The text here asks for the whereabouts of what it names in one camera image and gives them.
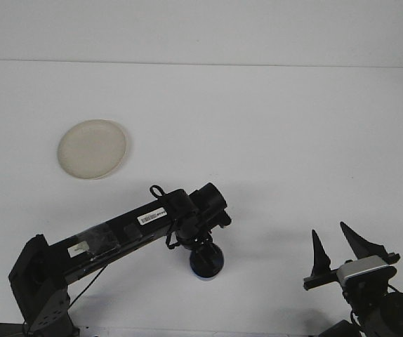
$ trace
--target sticker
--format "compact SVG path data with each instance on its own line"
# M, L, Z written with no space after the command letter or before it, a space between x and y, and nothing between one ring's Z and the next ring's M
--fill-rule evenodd
M167 215L166 210L164 209L164 207L161 207L161 208L155 209L154 211L151 211L147 214L144 214L143 216L138 216L138 221L141 225L145 225L146 223L149 223L150 221L156 220L156 219L161 218L166 215Z
M77 255L80 255L81 253L84 253L85 251L88 251L88 250L89 250L89 245L86 241L79 242L78 244L76 244L72 247L69 247L67 249L71 258L73 258Z

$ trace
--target white backdrop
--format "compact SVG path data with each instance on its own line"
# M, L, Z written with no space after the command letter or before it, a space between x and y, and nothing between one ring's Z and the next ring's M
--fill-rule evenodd
M92 118L125 126L131 148L114 175L77 180L56 149ZM30 237L141 206L154 183L209 181L233 219L213 233L224 270L203 282L159 240L106 269L77 324L318 333L349 307L337 284L303 290L310 230L337 267L353 257L341 220L401 253L403 290L403 69L0 62L0 321L22 321L7 276Z
M0 59L403 67L403 1L0 1Z

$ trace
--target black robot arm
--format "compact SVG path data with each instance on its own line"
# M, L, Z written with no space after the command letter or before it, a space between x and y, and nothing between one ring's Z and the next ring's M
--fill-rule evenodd
M220 272L222 251L210 233L231 223L221 193L211 183L190 195L184 190L165 194L156 185L150 191L156 201L51 246L43 235L27 242L9 280L28 334L78 336L67 313L67 286L160 237L167 236L170 249L191 249L191 267L199 276ZM173 233L175 244L170 243Z
M392 264L399 260L399 254L368 242L345 223L341 228L357 260L348 260L331 270L331 261L313 230L314 267L304 279L304 288L338 282L352 308L352 324L343 320L319 337L360 337L360 332L366 337L403 337L403 293L389 285L389 279L397 273Z

